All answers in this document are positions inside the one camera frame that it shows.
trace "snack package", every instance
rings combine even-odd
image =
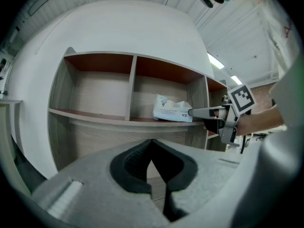
[[[188,111],[192,109],[188,102],[173,102],[167,97],[157,95],[154,101],[153,117],[154,119],[163,119],[175,122],[192,122],[192,116],[189,116]]]

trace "ceiling light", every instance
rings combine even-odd
[[[243,84],[235,75],[231,77],[238,85]]]
[[[224,65],[221,62],[219,62],[217,59],[215,59],[209,53],[208,53],[208,57],[209,57],[210,63],[212,63],[214,66],[218,67],[219,69],[222,69],[224,67]]]

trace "ceiling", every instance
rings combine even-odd
[[[32,16],[28,9],[36,0],[28,0],[16,16],[20,29],[13,42],[16,50],[49,21],[85,3],[100,0],[49,0]],[[259,5],[250,0],[214,3],[208,9],[199,0],[148,0],[170,6],[187,13],[199,31],[207,51],[225,68],[214,67],[218,80],[226,80],[235,87],[230,78],[236,75],[243,83],[259,86],[278,80],[277,67],[271,56],[271,48],[265,30],[265,18]]]

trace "person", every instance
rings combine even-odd
[[[277,0],[259,2],[268,22],[268,37],[278,64],[279,78],[282,78],[302,51],[300,37],[292,20]],[[281,114],[275,105],[256,114],[242,115],[237,123],[237,134],[247,135],[283,124]]]

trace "black rubber cover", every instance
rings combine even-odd
[[[126,191],[152,193],[147,183],[147,169],[153,161],[157,171],[167,184],[163,214],[175,221],[187,213],[175,207],[171,193],[186,189],[195,178],[198,166],[189,156],[158,140],[145,142],[117,155],[111,161],[113,179]]]

